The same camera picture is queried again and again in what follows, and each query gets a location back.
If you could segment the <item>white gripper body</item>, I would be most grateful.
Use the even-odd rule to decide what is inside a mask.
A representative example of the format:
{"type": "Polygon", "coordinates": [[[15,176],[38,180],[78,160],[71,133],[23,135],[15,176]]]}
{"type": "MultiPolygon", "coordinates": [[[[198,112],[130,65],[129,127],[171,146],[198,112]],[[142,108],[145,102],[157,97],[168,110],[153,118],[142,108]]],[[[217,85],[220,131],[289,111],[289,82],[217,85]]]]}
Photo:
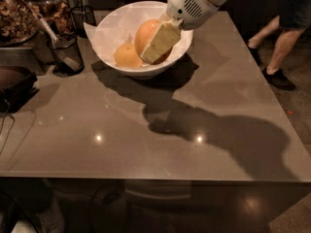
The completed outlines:
{"type": "Polygon", "coordinates": [[[183,30],[202,26],[219,9],[213,0],[167,0],[166,14],[183,30]]]}

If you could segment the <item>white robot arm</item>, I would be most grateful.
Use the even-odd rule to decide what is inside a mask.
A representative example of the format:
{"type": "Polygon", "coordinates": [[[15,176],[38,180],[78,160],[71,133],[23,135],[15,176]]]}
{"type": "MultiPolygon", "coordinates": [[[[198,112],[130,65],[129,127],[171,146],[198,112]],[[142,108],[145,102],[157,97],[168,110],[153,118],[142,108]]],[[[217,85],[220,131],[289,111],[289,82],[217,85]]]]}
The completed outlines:
{"type": "Polygon", "coordinates": [[[166,10],[139,56],[154,64],[181,40],[182,31],[202,26],[226,1],[167,0],[166,10]]]}

